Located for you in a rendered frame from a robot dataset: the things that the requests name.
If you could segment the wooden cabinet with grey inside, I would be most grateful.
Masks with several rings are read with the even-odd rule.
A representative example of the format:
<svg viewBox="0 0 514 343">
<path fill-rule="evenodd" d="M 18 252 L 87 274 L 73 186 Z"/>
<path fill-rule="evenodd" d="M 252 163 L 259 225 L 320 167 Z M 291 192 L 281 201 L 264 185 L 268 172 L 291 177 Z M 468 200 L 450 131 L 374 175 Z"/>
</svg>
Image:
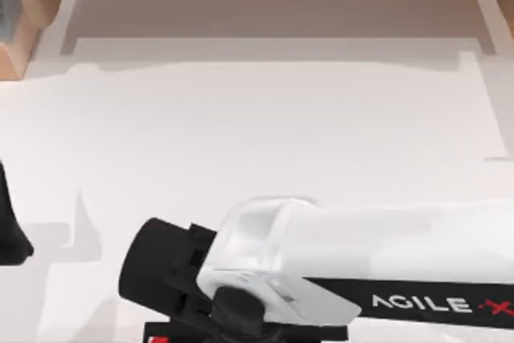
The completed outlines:
<svg viewBox="0 0 514 343">
<path fill-rule="evenodd" d="M 0 81 L 21 80 L 62 0 L 0 0 Z"/>
</svg>

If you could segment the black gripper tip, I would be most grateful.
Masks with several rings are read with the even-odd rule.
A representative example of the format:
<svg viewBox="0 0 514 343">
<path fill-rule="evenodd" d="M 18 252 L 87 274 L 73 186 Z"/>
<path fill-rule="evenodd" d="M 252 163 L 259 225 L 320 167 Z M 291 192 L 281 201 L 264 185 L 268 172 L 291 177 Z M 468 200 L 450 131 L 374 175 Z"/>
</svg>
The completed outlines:
<svg viewBox="0 0 514 343">
<path fill-rule="evenodd" d="M 15 216 L 5 168 L 0 162 L 0 267 L 22 265 L 34 252 Z"/>
</svg>

